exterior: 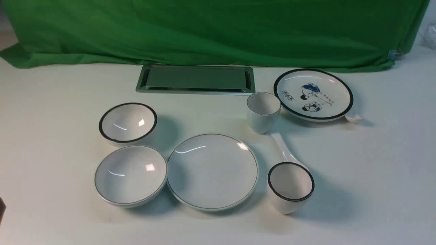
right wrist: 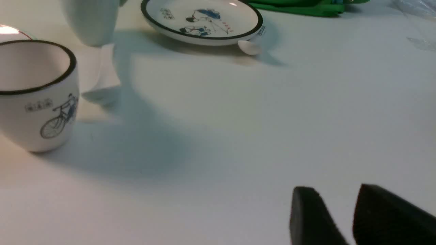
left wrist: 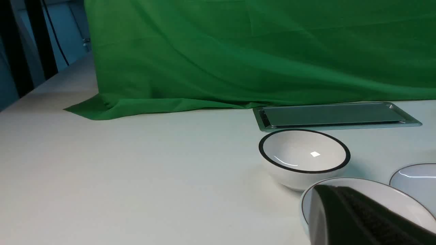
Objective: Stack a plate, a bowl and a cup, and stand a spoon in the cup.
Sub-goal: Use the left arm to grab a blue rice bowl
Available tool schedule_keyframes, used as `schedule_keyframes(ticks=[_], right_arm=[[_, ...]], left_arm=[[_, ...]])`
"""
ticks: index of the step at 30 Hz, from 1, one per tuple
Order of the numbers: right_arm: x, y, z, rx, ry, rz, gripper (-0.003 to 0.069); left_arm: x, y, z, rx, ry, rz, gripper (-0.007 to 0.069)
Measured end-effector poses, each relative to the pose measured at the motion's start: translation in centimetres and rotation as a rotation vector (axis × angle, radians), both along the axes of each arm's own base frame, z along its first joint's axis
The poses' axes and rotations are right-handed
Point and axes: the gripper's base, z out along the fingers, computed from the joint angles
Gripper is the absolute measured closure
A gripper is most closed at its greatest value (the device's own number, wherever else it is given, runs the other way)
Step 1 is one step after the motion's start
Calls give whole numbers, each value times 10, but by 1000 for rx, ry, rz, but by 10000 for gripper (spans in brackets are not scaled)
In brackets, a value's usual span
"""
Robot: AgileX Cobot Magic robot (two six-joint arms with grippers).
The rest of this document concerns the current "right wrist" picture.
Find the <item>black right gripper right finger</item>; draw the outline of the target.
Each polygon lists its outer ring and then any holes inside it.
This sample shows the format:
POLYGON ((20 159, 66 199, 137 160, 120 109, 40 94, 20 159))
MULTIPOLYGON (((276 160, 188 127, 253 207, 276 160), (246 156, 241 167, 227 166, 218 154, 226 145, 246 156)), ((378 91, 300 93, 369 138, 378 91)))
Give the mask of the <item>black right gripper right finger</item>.
POLYGON ((353 219, 357 245, 434 245, 434 215, 375 184, 359 189, 353 219))

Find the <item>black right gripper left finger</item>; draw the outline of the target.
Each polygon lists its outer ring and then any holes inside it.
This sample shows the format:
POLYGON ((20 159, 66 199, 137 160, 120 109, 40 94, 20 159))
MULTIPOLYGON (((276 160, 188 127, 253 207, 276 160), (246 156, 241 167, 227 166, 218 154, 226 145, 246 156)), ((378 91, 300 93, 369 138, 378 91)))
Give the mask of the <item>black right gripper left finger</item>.
POLYGON ((347 245, 320 194, 309 186, 296 186, 290 209, 293 245, 347 245))

